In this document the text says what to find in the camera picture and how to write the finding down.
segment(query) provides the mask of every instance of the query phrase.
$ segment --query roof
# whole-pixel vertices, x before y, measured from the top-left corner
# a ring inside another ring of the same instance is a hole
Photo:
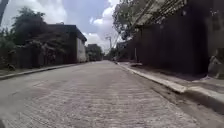
[[[82,34],[82,32],[77,28],[76,25],[65,25],[65,24],[49,24],[50,28],[60,29],[60,31],[74,33],[79,39],[86,42],[86,37]]]

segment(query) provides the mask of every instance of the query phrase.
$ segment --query sidewalk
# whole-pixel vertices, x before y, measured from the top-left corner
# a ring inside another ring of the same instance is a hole
[[[75,66],[75,65],[78,65],[78,64],[67,64],[67,65],[45,67],[45,68],[40,68],[40,69],[30,69],[30,70],[21,71],[21,72],[14,72],[12,74],[0,76],[0,80],[6,80],[6,79],[13,78],[13,77],[18,77],[18,76],[23,76],[23,75],[28,75],[28,74],[38,73],[38,72],[44,72],[44,71],[49,71],[49,70],[54,70],[54,69],[59,69],[59,68],[66,68],[66,67],[71,67],[71,66]]]
[[[197,102],[224,114],[224,80],[214,78],[181,79],[171,75],[132,66],[131,63],[118,63],[126,70],[166,86],[174,92],[188,96]]]

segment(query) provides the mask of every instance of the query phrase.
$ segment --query streetlight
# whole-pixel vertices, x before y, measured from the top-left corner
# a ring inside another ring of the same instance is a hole
[[[107,36],[105,39],[110,41],[110,49],[112,49],[112,38],[110,36]]]

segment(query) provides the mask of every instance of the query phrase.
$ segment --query bush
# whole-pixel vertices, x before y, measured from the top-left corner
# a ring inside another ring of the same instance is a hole
[[[8,67],[12,64],[13,55],[15,54],[15,44],[0,37],[0,68]]]

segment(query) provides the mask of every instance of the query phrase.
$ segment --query utility pole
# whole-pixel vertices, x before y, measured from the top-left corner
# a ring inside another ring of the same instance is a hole
[[[112,41],[111,41],[111,37],[108,36],[108,37],[106,37],[106,39],[110,41],[110,49],[112,49]]]
[[[5,8],[7,6],[7,4],[9,3],[9,0],[0,0],[0,27],[1,27],[1,24],[2,24],[2,18],[3,18],[3,15],[4,15],[4,12],[5,12]]]

